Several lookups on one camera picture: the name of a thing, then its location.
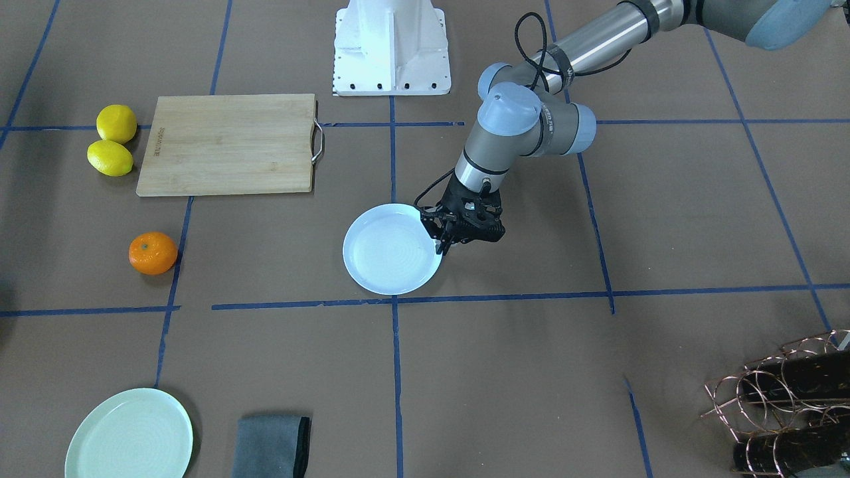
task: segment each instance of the blue tape line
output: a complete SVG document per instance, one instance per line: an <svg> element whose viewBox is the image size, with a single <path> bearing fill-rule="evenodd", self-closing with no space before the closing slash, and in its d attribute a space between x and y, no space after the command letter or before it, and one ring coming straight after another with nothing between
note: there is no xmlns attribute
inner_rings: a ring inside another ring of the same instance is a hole
<svg viewBox="0 0 850 478"><path fill-rule="evenodd" d="M180 232L180 244L177 246L177 262L174 264L174 278L171 280L171 290L168 292L168 306L165 318L162 320L162 334L160 335L160 347L156 358L156 381L154 388L159 388L159 381L162 375L162 363L165 360L165 336L168 335L168 329L171 327L171 313L174 304L174 298L177 295L177 282L180 278L180 266L183 264L183 251L186 247L186 236L189 233L189 222L192 216L192 204L195 202L194 196L189 196L186 201L186 213L183 216L183 230Z"/></svg>
<svg viewBox="0 0 850 478"><path fill-rule="evenodd" d="M587 182L587 170L585 169L584 156L581 153L577 154L579 158L579 169L581 170L581 183L584 184L585 195L587 196L587 209L590 211L590 221L593 224L593 234L596 235L596 247L599 250L599 263L602 266L602 278L605 280L605 291L608 293L608 305L611 308L611 315L617 313L614 305L614 294L611 291L611 278L608 274L608 263L605 261L605 250L602 247L602 235L599 234L599 224L596 221L596 211L593 207L593 197L590 194L590 183Z"/></svg>
<svg viewBox="0 0 850 478"><path fill-rule="evenodd" d="M389 97L389 201L396 202L395 190L395 97Z"/></svg>
<svg viewBox="0 0 850 478"><path fill-rule="evenodd" d="M850 289L850 283L819 284L819 289ZM644 290L612 290L593 292L566 292L566 293L515 293L515 294L492 294L492 295L455 295L438 297L401 297L399 304L432 304L440 302L495 302L511 300L545 300L545 299L598 299L603 297L637 297L637 296L661 296L661 295L700 295L716 293L769 293L769 292L794 292L807 291L809 286L784 285L784 286L744 286L744 287L702 287L702 288L680 288L680 289L644 289ZM386 305L392 304L392 299L347 299L347 300L304 300L293 302L259 302L243 304L215 304L212 310L252 310L252 309L296 309L302 307L339 307L356 305Z"/></svg>
<svg viewBox="0 0 850 478"><path fill-rule="evenodd" d="M755 124L809 124L809 123L847 123L850 118L800 118L800 119L756 119L745 120L748 123Z"/></svg>
<svg viewBox="0 0 850 478"><path fill-rule="evenodd" d="M430 304L437 302L490 302L497 300L589 299L608 297L605 291L566 293L514 293L493 295L456 295L443 297L404 297L400 304Z"/></svg>
<svg viewBox="0 0 850 478"><path fill-rule="evenodd" d="M832 330L832 325L830 324L829 319L826 317L826 312L824 311L823 305L820 303L818 292L814 288L814 285L812 283L812 277L808 273L806 262L802 258L800 248L797 246L796 240L794 239L794 234L791 233L791 226L788 224L788 219L785 217L785 212L782 210L782 205L779 203L779 196L777 196L776 190L774 189L774 184L770 180L770 176L768 175L768 169L765 167L764 161L762 160L762 154L758 151L756 140L755 138L753 138L752 131L750 131L750 125L747 123L744 117L744 111L741 110L740 103L738 102L738 95L735 94L735 90L734 88L732 88L732 82L729 81L729 75L726 72L726 68L723 66L723 62L720 60L720 54L717 52L717 47L714 45L714 41L711 39L710 32L705 27L703 28L703 32L705 33L705 38L708 39L708 44L709 46L711 46L712 53L714 53L714 59L717 61L717 65L720 67L720 72L723 74L723 81L726 82L726 87L729 90L729 94L732 95L732 102L735 104L735 110L738 111L738 117L740 118L741 124L744 126L744 131L746 132L747 139L750 141L750 147L752 148L752 152L756 155L756 161L758 162L759 169L762 170L762 177L764 178L764 182L768 186L768 190L770 191L770 197L773 199L773 204L776 207L777 212L779 213L779 218L782 220L782 226L785 228L785 234L788 236L788 240L791 243L791 248L794 249L794 255L797 258L797 263L800 265L803 277L806 279L806 283L812 293L812 299L814 300L814 304L818 309L820 320L824 323L824 327L829 332Z"/></svg>
<svg viewBox="0 0 850 478"><path fill-rule="evenodd" d="M635 418L637 439L640 441L640 453L643 455L643 469L646 471L646 478L652 478L652 464L649 462L649 450L646 447L646 435L643 434L640 410L638 410L638 405L635 402L635 394L632 391L632 384L629 383L629 379L623 377L623 382L626 383L626 390L629 392L629 402L632 404L632 416Z"/></svg>
<svg viewBox="0 0 850 478"><path fill-rule="evenodd" d="M555 22L552 18L552 5L549 3L549 0L545 0L546 4L546 15L549 19L549 31L552 33L552 42L555 43L558 40L558 34L555 32ZM570 100L570 92L567 88L564 88L564 98L567 103ZM579 169L581 171L581 183L585 188L585 196L587 198L587 210L590 212L590 221L593 224L593 234L596 236L596 248L599 251L599 267L602 268L602 278L605 282L605 292L608 295L608 306L611 309L611 314L615 314L617 311L616 305L614 304L614 294L611 293L611 278L608 274L608 263L605 261L605 250L602 246L602 235L599 234L599 223L596 220L596 210L593 207L593 196L590 192L590 183L587 181L587 169L585 168L584 156L581 153L576 154L579 160Z"/></svg>
<svg viewBox="0 0 850 478"><path fill-rule="evenodd" d="M12 111L8 114L8 119L6 120L6 126L12 126L14 123L14 117L18 114L18 109L20 108L20 102L24 99L24 93L26 92L26 87L30 84L30 79L32 78L32 73L36 70L36 64L38 63L38 59L42 56L42 50L44 50L44 44L47 43L48 35L50 34L50 29L53 28L53 20L56 17L56 10L59 9L59 3L61 0L56 0L54 2L53 8L50 10L50 16L48 17L48 23L44 26L44 33L42 33L42 39L38 42L38 47L36 48L36 53L32 56L32 61L30 62L30 67L26 70L26 75L24 75L24 81L20 84L20 89L18 90L18 96L14 99L14 104L12 105ZM3 145L6 144L6 138L9 136L9 131L7 129L3 130L3 134L0 134L0 150L3 148Z"/></svg>
<svg viewBox="0 0 850 478"><path fill-rule="evenodd" d="M259 302L256 304L215 304L213 310L298 309L302 307L339 307L344 305L391 304L390 299L301 300L297 302Z"/></svg>
<svg viewBox="0 0 850 478"><path fill-rule="evenodd" d="M0 310L0 317L40 317L40 316L93 316L98 314L142 314L145 312L165 312L179 310L179 305L157 305L151 307L102 307L98 309L41 309L41 310Z"/></svg>
<svg viewBox="0 0 850 478"><path fill-rule="evenodd" d="M791 292L808 290L808 285L799 286L753 286L753 287L704 287L683 289L648 289L614 291L615 297L637 297L656 295L700 295L711 293L761 293L761 292Z"/></svg>
<svg viewBox="0 0 850 478"><path fill-rule="evenodd" d="M597 120L596 124L740 124L740 119Z"/></svg>
<svg viewBox="0 0 850 478"><path fill-rule="evenodd" d="M4 126L7 131L93 131L98 127L93 124L79 126ZM150 129L149 124L140 124L139 129Z"/></svg>
<svg viewBox="0 0 850 478"><path fill-rule="evenodd" d="M549 0L543 0L546 4L546 17L549 20L549 31L552 33L552 42L555 43L558 40L558 35L555 33L555 22L552 20L552 5L549 3Z"/></svg>
<svg viewBox="0 0 850 478"><path fill-rule="evenodd" d="M224 13L224 26L221 29L221 40L218 42L218 55L215 59L215 70L212 71L212 84L210 94L215 94L218 84L218 70L221 68L221 59L224 56L224 44L227 42L227 27L230 24L230 10L233 8L233 0L227 0L227 11Z"/></svg>
<svg viewBox="0 0 850 478"><path fill-rule="evenodd" d="M395 468L399 478L405 476L405 447L401 420L401 350L399 347L399 296L393 303L393 369L395 372Z"/></svg>
<svg viewBox="0 0 850 478"><path fill-rule="evenodd" d="M432 127L449 127L449 126L465 126L463 121L429 121L429 122L321 122L323 128L432 128Z"/></svg>
<svg viewBox="0 0 850 478"><path fill-rule="evenodd" d="M818 290L842 290L850 289L850 284L815 284L814 288Z"/></svg>

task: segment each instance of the orange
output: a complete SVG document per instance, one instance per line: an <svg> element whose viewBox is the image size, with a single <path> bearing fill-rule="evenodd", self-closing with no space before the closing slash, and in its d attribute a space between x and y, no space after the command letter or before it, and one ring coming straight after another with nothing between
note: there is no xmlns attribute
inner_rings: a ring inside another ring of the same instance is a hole
<svg viewBox="0 0 850 478"><path fill-rule="evenodd" d="M161 232L145 232L130 242L130 265L142 274L161 274L176 262L177 246Z"/></svg>

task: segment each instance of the light green plate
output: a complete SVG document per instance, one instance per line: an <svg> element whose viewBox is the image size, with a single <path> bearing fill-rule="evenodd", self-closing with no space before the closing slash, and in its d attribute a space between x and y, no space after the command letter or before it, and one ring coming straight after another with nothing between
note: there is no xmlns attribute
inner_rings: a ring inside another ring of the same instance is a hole
<svg viewBox="0 0 850 478"><path fill-rule="evenodd" d="M155 389L133 389L98 405L76 429L65 478L180 478L192 454L183 406Z"/></svg>

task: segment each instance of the cutting board handle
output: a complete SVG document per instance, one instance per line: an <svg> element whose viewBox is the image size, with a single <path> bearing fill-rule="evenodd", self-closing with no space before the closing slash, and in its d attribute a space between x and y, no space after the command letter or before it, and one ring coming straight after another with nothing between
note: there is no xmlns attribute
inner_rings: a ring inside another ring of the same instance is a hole
<svg viewBox="0 0 850 478"><path fill-rule="evenodd" d="M322 155L325 154L325 130L321 128L321 125L319 124L319 121L316 118L313 118L313 124L316 125L316 127L319 129L320 136L319 150L313 153L313 158L310 160L313 163L313 166L315 166L315 164L319 162L319 159L322 157Z"/></svg>

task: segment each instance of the gray towel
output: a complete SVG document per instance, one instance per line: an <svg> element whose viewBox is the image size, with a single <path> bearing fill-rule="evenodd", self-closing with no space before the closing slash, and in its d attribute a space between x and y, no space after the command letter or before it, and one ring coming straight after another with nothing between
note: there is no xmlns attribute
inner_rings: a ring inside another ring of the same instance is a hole
<svg viewBox="0 0 850 478"><path fill-rule="evenodd" d="M239 420L231 478L303 478L310 419L256 415Z"/></svg>

